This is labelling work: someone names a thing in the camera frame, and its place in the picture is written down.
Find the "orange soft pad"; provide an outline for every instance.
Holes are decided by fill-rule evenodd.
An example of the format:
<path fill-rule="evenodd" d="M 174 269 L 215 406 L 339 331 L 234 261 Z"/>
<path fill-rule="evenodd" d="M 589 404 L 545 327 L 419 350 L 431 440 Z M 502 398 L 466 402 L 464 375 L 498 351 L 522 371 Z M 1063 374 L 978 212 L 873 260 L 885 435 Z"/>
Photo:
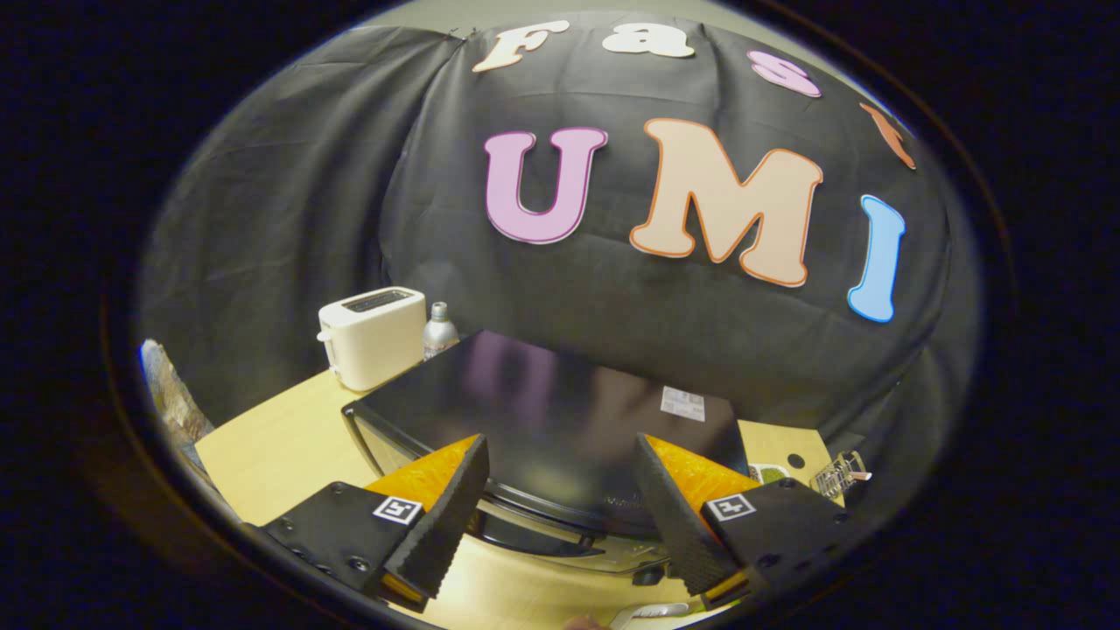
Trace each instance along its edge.
<path fill-rule="evenodd" d="M 365 489 L 390 497 L 399 497 L 423 503 L 424 511 L 430 512 L 436 501 L 447 490 L 456 469 L 463 463 L 467 448 L 475 443 L 478 435 L 463 438 L 454 444 L 429 453 L 409 463 L 400 470 L 388 474 L 366 485 Z"/>
<path fill-rule="evenodd" d="M 657 439 L 652 435 L 647 435 L 646 439 L 697 516 L 700 515 L 704 501 L 746 492 L 759 485 L 748 476 L 664 439 Z"/>

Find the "letter m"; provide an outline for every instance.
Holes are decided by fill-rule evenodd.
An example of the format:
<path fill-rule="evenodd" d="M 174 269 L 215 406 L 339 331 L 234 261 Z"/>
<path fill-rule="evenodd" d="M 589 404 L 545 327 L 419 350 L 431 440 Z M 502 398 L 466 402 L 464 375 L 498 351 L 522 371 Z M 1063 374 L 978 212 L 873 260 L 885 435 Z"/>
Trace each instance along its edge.
<path fill-rule="evenodd" d="M 661 161 L 650 219 L 631 231 L 631 243 L 647 253 L 683 258 L 696 248 L 684 231 L 696 206 L 708 256 L 722 262 L 757 221 L 754 244 L 739 257 L 743 270 L 785 287 L 800 287 L 813 189 L 824 180 L 815 163 L 786 149 L 766 154 L 741 184 L 711 129 L 696 122 L 655 118 L 645 132 L 657 141 Z"/>

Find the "white object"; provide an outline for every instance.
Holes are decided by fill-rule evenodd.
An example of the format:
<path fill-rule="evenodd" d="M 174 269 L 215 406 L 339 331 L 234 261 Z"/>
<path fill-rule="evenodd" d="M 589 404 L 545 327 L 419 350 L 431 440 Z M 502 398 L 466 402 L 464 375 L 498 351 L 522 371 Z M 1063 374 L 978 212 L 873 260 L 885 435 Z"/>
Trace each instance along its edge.
<path fill-rule="evenodd" d="M 683 617 L 689 613 L 689 604 L 683 602 L 672 604 L 646 604 L 625 608 L 610 621 L 610 630 L 629 628 L 635 619 L 659 619 L 662 617 Z"/>
<path fill-rule="evenodd" d="M 703 396 L 665 387 L 661 390 L 661 410 L 702 423 Z"/>
<path fill-rule="evenodd" d="M 320 308 L 319 326 L 330 371 L 345 388 L 365 391 L 423 359 L 424 297 L 403 287 L 356 295 Z"/>
<path fill-rule="evenodd" d="M 535 50 L 544 44 L 550 33 L 563 33 L 568 30 L 568 20 L 554 22 L 534 24 L 512 30 L 503 30 L 497 34 L 497 41 L 486 58 L 475 64 L 472 72 L 486 72 L 497 67 L 513 65 L 521 61 L 517 54 L 519 48 Z"/>

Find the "pink letter u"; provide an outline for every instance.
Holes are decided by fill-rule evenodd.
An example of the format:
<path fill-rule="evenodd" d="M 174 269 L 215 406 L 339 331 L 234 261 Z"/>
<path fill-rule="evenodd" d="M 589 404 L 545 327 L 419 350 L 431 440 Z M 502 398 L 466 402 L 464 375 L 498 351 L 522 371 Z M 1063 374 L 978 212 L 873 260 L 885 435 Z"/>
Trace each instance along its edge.
<path fill-rule="evenodd" d="M 584 219 L 587 185 L 591 178 L 591 156 L 607 143 L 601 129 L 576 127 L 552 135 L 560 149 L 556 202 L 545 212 L 530 212 L 521 205 L 521 168 L 525 152 L 536 138 L 525 131 L 494 136 L 486 141 L 491 156 L 486 175 L 486 215 L 506 237 L 526 243 L 554 243 L 571 234 Z"/>

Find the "white sticker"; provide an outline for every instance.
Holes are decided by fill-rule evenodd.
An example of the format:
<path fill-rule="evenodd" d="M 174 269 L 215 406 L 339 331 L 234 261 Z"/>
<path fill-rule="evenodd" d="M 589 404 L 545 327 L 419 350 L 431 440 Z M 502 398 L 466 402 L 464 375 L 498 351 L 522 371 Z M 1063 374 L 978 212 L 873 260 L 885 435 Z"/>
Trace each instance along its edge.
<path fill-rule="evenodd" d="M 661 392 L 661 410 L 703 421 L 703 396 L 666 387 Z"/>
<path fill-rule="evenodd" d="M 408 499 L 400 499 L 398 497 L 386 497 L 384 501 L 377 509 L 373 510 L 373 516 L 383 518 L 385 520 L 391 520 L 393 522 L 399 522 L 401 525 L 408 525 L 412 522 L 412 519 L 417 518 L 420 513 L 420 508 L 423 503 L 419 501 L 409 501 Z"/>
<path fill-rule="evenodd" d="M 758 511 L 750 504 L 750 501 L 747 501 L 747 498 L 743 493 L 708 501 L 708 508 L 721 521 L 745 517 Z"/>

